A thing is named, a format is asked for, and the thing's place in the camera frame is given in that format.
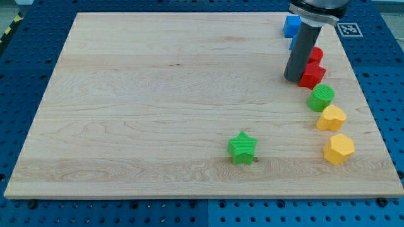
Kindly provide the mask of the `robot arm flange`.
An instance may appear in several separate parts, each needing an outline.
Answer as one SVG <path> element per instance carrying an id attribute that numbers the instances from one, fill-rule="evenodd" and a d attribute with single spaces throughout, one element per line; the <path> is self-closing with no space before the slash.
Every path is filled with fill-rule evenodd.
<path id="1" fill-rule="evenodd" d="M 311 27 L 336 26 L 346 15 L 351 0 L 291 0 L 288 11 Z"/>

